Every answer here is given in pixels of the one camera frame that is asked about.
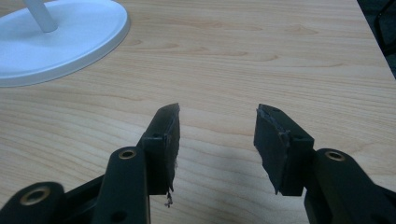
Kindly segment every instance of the screw hole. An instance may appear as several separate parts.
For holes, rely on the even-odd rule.
[[[49,187],[38,187],[25,193],[20,200],[20,203],[26,206],[40,203],[50,195]]]
[[[346,159],[342,154],[335,151],[327,151],[325,155],[334,161],[344,161]]]
[[[122,152],[120,152],[119,157],[122,160],[129,160],[129,159],[133,158],[135,155],[136,155],[136,152],[134,150],[126,149],[126,150],[123,150]]]
[[[118,211],[118,212],[113,213],[113,215],[111,216],[111,221],[114,223],[120,223],[123,220],[125,220],[126,217],[127,217],[126,212]]]

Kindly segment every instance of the table surface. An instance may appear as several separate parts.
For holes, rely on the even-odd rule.
[[[35,182],[73,189],[178,102],[174,205],[152,223],[307,223],[275,195],[253,146],[258,104],[350,154],[396,190],[396,82],[354,0],[120,1],[132,26],[105,58],[47,83],[0,89],[0,206]],[[1,0],[0,15],[21,8]]]

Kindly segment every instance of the white plastic base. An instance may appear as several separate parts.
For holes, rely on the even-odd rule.
[[[49,81],[94,63],[128,34],[128,13],[106,0],[45,4],[58,29],[43,33],[27,8],[0,18],[0,87]]]

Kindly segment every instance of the wood grain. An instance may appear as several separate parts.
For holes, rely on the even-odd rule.
[[[113,150],[134,146],[175,102],[175,204],[151,197],[152,223],[308,222],[303,198],[275,195],[262,169],[258,104],[281,108],[316,149],[349,153],[396,190],[396,82],[356,1],[120,3],[131,31],[104,59],[0,89],[0,205],[35,182],[70,190],[101,175]],[[0,0],[0,15],[21,7]]]

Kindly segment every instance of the white lamp stem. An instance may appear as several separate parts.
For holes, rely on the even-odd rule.
[[[44,33],[52,32],[58,28],[58,24],[51,17],[42,0],[23,0],[23,2]]]

